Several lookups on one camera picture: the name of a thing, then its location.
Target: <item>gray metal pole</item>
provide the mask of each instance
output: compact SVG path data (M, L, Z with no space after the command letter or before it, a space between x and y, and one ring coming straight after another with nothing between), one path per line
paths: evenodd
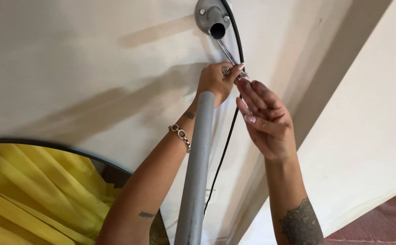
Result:
M174 245L201 245L214 104L212 92L199 95Z

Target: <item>black cable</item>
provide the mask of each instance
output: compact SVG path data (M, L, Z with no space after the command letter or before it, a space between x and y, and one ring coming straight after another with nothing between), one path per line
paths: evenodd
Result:
M239 49L240 63L244 63L242 43L240 42L239 31L237 30L237 25L236 25L236 21L234 20L233 12L231 11L231 8L228 5L226 0L221 0L221 2L223 3L225 9L227 10L228 16L230 17L230 20L231 20L231 24L233 25L234 36L236 36L237 47ZM236 123L236 118L237 118L238 113L239 113L239 108L236 107L236 111L234 112L233 121L231 122L230 132L228 132L227 142L225 143L223 155L221 157L221 161L219 162L218 169L216 170L215 178L213 179L213 183L212 183L212 188L210 189L210 194L208 195L207 202L205 203L204 215L205 215L205 211L207 210L207 205L210 202L210 198L212 197L213 187L215 186L215 182L218 177L219 170L221 169L221 165L223 164L225 153L227 152L228 143L230 142L231 134L233 133L234 124Z

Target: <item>yellow curtain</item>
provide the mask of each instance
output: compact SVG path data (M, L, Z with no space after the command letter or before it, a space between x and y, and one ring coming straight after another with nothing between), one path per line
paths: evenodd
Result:
M0 144L0 245L93 245L118 193L86 157Z

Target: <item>wrist tattoo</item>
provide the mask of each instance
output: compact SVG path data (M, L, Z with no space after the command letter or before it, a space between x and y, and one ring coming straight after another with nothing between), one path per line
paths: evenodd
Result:
M301 205L287 212L280 220L282 233L294 245L319 245L324 243L324 235L316 214L308 198Z
M156 216L156 214L148 214L148 213L145 213L145 212L141 212L139 214L139 216L144 217L144 218L152 218L152 217Z
M190 118L190 119L194 119L195 114L190 113L190 112L185 112L185 113L183 114L183 116L188 117L188 118Z

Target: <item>wall socket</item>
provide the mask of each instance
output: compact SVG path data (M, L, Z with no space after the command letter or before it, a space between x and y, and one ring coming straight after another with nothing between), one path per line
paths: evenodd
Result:
M205 201L204 203L207 203L208 197L210 196L210 190L211 189L206 189L205 191ZM212 198L210 198L210 202L208 204L216 202L216 189L213 189L212 191Z

